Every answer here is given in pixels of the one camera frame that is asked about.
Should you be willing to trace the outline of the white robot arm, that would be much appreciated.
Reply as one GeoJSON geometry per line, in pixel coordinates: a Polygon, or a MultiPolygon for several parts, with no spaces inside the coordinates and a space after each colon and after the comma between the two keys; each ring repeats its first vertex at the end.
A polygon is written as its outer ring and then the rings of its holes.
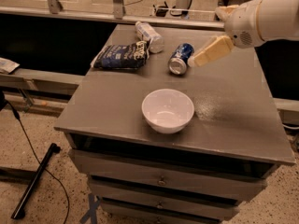
{"type": "Polygon", "coordinates": [[[273,40],[299,40],[299,0],[251,0],[241,5],[217,7],[224,35],[213,36],[189,59],[200,67],[228,55],[234,47],[260,47],[273,40]]]}

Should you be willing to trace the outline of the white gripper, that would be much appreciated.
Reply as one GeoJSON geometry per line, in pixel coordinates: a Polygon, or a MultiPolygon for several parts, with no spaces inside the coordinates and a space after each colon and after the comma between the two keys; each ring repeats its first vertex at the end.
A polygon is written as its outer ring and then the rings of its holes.
{"type": "Polygon", "coordinates": [[[211,37],[190,56],[188,66],[200,67],[214,62],[228,55],[234,44],[242,49],[261,46],[264,40],[260,35],[258,17],[262,1],[252,0],[240,6],[217,7],[215,14],[221,21],[225,21],[224,29],[227,35],[211,37]]]}

